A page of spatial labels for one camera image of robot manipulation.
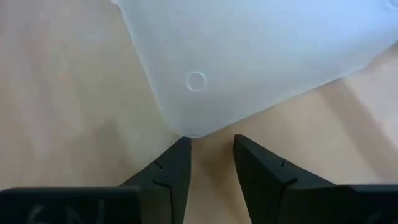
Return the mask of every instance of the light wood surface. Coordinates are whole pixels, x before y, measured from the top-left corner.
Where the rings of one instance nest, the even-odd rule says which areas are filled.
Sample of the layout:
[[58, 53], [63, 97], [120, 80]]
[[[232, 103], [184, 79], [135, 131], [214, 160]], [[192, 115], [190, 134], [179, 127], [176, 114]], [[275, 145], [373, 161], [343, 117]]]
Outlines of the light wood surface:
[[[249, 223], [235, 134], [332, 182], [398, 183], [398, 48], [193, 140], [185, 223]], [[179, 138], [109, 0], [0, 1], [0, 189], [118, 185]]]

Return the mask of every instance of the white plastic container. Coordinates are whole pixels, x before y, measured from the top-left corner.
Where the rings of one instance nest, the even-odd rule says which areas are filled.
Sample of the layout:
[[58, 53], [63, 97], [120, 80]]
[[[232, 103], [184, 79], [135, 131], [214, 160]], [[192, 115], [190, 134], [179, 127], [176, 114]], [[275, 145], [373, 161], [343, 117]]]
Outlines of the white plastic container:
[[116, 0], [162, 116], [210, 134], [365, 67], [398, 39], [395, 0]]

